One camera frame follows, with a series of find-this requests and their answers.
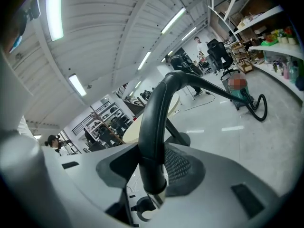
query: plastic container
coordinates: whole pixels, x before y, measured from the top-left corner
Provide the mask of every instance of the plastic container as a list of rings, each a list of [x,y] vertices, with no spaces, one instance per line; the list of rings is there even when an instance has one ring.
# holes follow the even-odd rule
[[[289,81],[293,84],[295,84],[296,79],[299,76],[299,71],[297,65],[292,65],[289,68]]]
[[[287,64],[285,63],[282,63],[283,64],[283,77],[285,79],[289,79],[289,70],[288,70],[288,66]]]

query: desk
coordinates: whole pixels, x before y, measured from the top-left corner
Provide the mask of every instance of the desk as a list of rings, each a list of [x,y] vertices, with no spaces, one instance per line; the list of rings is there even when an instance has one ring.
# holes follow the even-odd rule
[[[168,110],[168,116],[170,116],[175,108],[177,107],[178,103],[180,101],[180,96],[175,93],[172,97],[172,100],[170,102],[169,110]],[[127,129],[127,131],[124,133],[123,141],[125,143],[135,143],[138,142],[138,137],[139,137],[139,130],[141,127],[142,123],[142,117],[143,114],[141,114],[132,124],[131,126]],[[183,140],[184,142],[182,143],[183,145],[190,145],[190,138],[186,133],[178,133],[176,128],[173,126],[173,124],[170,122],[169,119],[167,119],[166,123],[166,128],[172,135],[170,138],[167,139],[167,142],[170,143],[178,143],[180,144]]]

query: white shelf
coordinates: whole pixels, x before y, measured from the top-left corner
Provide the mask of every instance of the white shelf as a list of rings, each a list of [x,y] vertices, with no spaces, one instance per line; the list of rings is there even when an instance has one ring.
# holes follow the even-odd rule
[[[279,70],[277,72],[274,71],[273,66],[271,64],[262,63],[260,65],[254,64],[255,67],[263,70],[269,75],[273,76],[285,86],[287,86],[292,92],[296,94],[303,102],[304,102],[304,92],[300,91],[293,83],[291,83],[288,79],[285,79],[280,73]]]
[[[245,26],[243,26],[242,28],[240,28],[239,30],[237,30],[236,32],[234,32],[234,34],[236,35],[239,32],[241,32],[241,31],[243,31],[243,30],[245,30],[245,29],[253,26],[254,24],[257,24],[258,22],[261,22],[262,20],[265,20],[265,19],[267,19],[267,18],[269,18],[269,17],[271,17],[271,16],[273,16],[273,15],[275,15],[277,13],[282,12],[282,11],[283,11],[283,9],[282,9],[281,6],[276,6],[273,9],[268,10],[267,12],[261,14],[256,19],[253,19],[248,24],[246,24]]]
[[[269,47],[267,46],[249,47],[249,51],[251,50],[273,51],[304,60],[304,54],[299,45],[276,43]]]

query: black office chair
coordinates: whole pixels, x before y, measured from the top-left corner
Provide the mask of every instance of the black office chair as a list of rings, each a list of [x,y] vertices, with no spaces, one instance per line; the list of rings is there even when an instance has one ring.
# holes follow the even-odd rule
[[[105,147],[100,142],[95,142],[89,147],[89,151],[105,150]]]
[[[209,48],[207,52],[209,53],[209,56],[215,66],[217,68],[224,69],[223,76],[220,78],[220,80],[222,80],[222,78],[227,74],[231,75],[231,72],[240,73],[238,69],[229,69],[233,64],[233,59],[231,55],[227,53],[223,42],[218,42],[217,40],[213,39],[207,43],[207,47]]]

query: black hose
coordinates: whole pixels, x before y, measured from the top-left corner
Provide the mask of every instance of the black hose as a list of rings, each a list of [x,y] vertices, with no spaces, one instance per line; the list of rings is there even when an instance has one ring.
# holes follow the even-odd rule
[[[256,106],[254,106],[250,100],[250,96],[247,94],[247,91],[246,90],[241,90],[241,94],[244,95],[249,104],[245,104],[245,106],[247,107],[247,109],[250,111],[250,113],[254,116],[254,118],[256,118],[258,121],[262,122],[266,119],[267,117],[267,113],[268,113],[268,107],[267,107],[267,101],[266,101],[266,98],[263,94],[260,94],[259,97],[258,97],[258,100],[257,100],[257,103],[256,103]],[[263,103],[264,103],[264,115],[262,117],[259,117],[255,114],[254,111],[256,111],[258,109],[258,106],[260,105],[260,101],[261,99],[263,99]]]
[[[182,71],[168,73],[153,90],[145,107],[139,131],[138,148],[141,156],[139,160],[139,169],[143,187],[149,194],[159,194],[163,192],[167,186],[163,174],[165,156],[164,132],[167,113],[174,93],[187,85],[204,88],[225,98],[245,104],[258,121],[263,121],[267,116],[267,103],[263,95],[259,96],[257,105],[254,107],[251,104],[248,95],[246,95],[246,97],[249,103],[198,76],[187,74]],[[265,106],[265,112],[262,118],[254,113],[254,109],[257,109],[261,98],[263,99]]]

